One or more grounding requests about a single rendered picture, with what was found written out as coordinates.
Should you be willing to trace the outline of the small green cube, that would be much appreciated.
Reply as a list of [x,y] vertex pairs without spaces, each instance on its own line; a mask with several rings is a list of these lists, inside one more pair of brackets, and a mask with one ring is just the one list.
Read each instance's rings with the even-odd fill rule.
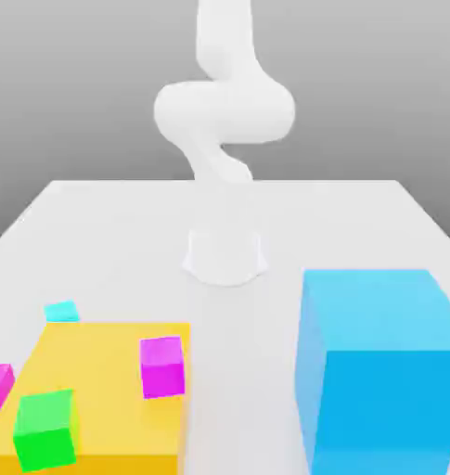
[[23,472],[76,462],[73,407],[71,389],[20,397],[13,443]]

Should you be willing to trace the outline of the small cyan cube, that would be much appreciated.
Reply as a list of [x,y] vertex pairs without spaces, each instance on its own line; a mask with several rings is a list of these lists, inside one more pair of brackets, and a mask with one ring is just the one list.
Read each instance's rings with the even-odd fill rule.
[[47,322],[64,323],[78,322],[80,316],[73,301],[50,303],[44,307]]

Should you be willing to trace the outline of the large yellow box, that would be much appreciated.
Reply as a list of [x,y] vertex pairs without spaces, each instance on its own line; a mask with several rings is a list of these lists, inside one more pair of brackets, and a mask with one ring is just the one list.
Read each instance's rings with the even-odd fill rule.
[[[186,395],[146,400],[139,342],[178,336],[188,323],[51,323],[0,410],[0,475],[185,475]],[[79,416],[76,463],[25,473],[13,431],[21,397],[72,389]]]

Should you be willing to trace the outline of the large blue box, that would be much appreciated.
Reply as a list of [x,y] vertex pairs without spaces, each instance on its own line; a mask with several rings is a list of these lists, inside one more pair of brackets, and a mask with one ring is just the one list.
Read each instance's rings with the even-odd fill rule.
[[310,475],[446,475],[450,301],[425,270],[307,270],[295,393]]

